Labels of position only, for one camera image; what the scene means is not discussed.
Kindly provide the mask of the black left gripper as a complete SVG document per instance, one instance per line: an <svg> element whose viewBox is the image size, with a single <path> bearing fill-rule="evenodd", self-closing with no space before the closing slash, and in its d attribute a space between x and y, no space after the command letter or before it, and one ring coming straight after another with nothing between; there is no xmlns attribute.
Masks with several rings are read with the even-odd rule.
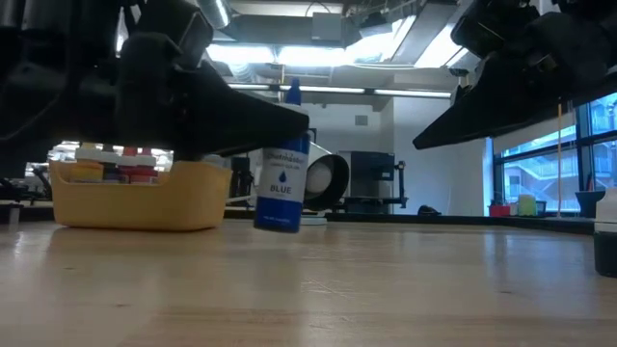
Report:
<svg viewBox="0 0 617 347"><path fill-rule="evenodd" d="M120 52L115 111L120 144L169 143L174 106L175 160L231 156L307 132L307 115L236 91L214 67L199 67L212 37L211 25L194 4L144 4Z"/></svg>

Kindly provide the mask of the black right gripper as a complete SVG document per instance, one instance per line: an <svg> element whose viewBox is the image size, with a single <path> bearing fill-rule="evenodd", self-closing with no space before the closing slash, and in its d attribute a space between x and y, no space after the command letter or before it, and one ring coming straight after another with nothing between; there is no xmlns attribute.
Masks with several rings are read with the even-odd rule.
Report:
<svg viewBox="0 0 617 347"><path fill-rule="evenodd" d="M519 130L616 91L616 1L478 0L451 39L481 59L477 80L413 139L417 149Z"/></svg>

